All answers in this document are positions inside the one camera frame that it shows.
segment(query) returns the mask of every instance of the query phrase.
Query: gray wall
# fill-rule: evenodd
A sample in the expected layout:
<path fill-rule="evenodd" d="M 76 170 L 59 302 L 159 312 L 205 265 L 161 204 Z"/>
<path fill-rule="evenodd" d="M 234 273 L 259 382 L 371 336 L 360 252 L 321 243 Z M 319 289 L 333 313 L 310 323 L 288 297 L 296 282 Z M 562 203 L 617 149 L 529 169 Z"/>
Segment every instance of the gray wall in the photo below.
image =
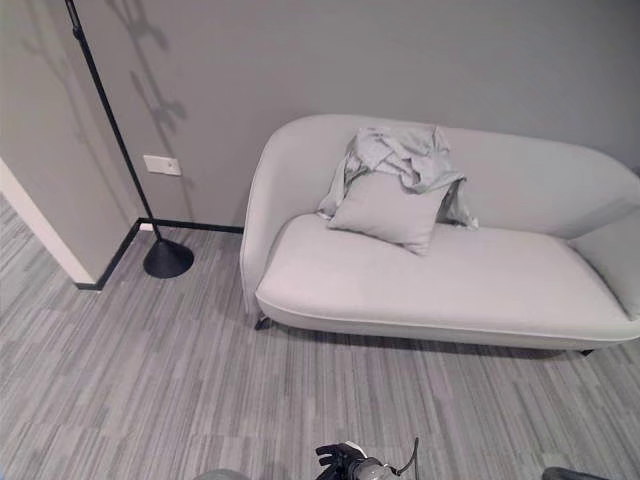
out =
<path fill-rule="evenodd" d="M 542 137 L 640 165 L 635 0 L 79 3 L 139 170 L 143 153 L 182 164 L 182 179 L 142 175 L 161 217 L 242 224 L 264 142 L 314 113 Z"/>
<path fill-rule="evenodd" d="M 0 18 L 0 155 L 96 281 L 138 210 L 44 3 L 2 2 Z"/>

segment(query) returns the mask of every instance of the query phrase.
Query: light blue garment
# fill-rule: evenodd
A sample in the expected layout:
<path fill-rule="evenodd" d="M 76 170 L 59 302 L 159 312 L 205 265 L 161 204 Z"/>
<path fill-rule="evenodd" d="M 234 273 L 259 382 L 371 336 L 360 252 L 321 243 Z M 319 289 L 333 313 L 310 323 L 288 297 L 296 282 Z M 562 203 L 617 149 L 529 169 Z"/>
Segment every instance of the light blue garment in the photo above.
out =
<path fill-rule="evenodd" d="M 437 125 L 427 127 L 362 128 L 347 146 L 338 164 L 329 193 L 318 206 L 318 214 L 330 219 L 344 200 L 351 182 L 369 172 L 398 175 L 410 192 L 423 194 L 458 180 L 447 218 L 471 228 L 478 220 L 464 201 L 464 174 L 448 160 L 451 150 Z"/>

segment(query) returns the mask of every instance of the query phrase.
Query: sofa cushion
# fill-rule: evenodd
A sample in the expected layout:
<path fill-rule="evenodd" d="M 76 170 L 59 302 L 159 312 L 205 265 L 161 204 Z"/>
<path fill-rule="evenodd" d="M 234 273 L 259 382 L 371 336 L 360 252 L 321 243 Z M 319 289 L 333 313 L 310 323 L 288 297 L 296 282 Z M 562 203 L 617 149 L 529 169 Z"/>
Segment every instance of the sofa cushion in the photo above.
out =
<path fill-rule="evenodd" d="M 275 320 L 273 312 L 320 318 L 334 331 L 345 330 L 332 322 L 358 322 L 363 333 L 393 324 L 410 337 L 416 327 L 610 341 L 637 336 L 598 275 L 556 238 L 438 224 L 428 254 L 417 257 L 326 223 L 299 216 L 274 244 L 256 297 Z"/>

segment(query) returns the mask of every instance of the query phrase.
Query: sofa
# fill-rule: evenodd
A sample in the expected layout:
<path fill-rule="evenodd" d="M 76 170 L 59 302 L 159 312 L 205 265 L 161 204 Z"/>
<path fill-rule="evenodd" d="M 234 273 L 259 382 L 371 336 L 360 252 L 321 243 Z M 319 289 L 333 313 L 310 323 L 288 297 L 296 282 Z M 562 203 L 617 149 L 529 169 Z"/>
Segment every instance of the sofa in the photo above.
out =
<path fill-rule="evenodd" d="M 318 115 L 276 131 L 247 208 L 240 270 L 249 318 L 302 329 L 541 349 L 640 337 L 567 239 L 640 205 L 640 179 L 594 150 L 443 127 L 481 227 L 437 224 L 428 255 L 315 214 L 357 130 L 419 124 Z"/>

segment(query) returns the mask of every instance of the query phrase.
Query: lamp pole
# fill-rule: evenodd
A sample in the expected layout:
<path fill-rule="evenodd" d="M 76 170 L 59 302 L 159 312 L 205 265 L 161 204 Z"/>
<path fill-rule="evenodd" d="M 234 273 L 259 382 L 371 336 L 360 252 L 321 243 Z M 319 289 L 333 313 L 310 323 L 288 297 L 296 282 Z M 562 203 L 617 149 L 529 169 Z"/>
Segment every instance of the lamp pole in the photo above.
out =
<path fill-rule="evenodd" d="M 144 259 L 144 269 L 149 275 L 156 278 L 177 277 L 189 270 L 193 264 L 193 252 L 184 245 L 180 245 L 179 243 L 163 238 L 160 234 L 155 217 L 151 212 L 151 207 L 149 206 L 147 197 L 144 194 L 144 190 L 142 190 L 142 185 L 140 184 L 136 170 L 133 167 L 129 151 L 124 143 L 122 133 L 120 132 L 113 110 L 109 104 L 109 99 L 107 98 L 104 86 L 102 85 L 102 80 L 100 79 L 98 68 L 93 60 L 93 55 L 91 54 L 91 49 L 89 48 L 89 43 L 87 42 L 84 30 L 82 29 L 82 24 L 80 23 L 80 17 L 78 17 L 75 3 L 73 0 L 65 0 L 65 4 L 67 6 L 67 11 L 69 12 L 69 18 L 71 19 L 73 36 L 80 44 L 82 54 L 84 55 L 87 67 L 91 73 L 91 78 L 93 79 L 93 83 L 98 91 L 100 102 L 102 103 L 102 107 L 104 108 L 107 119 L 109 120 L 109 125 L 111 125 L 113 135 L 116 137 L 122 157 L 127 165 L 127 169 L 129 170 L 129 174 L 131 175 L 131 179 L 133 180 L 138 195 L 140 196 L 145 212 L 151 220 L 151 226 L 153 227 L 153 232 L 156 236 L 155 243 Z"/>

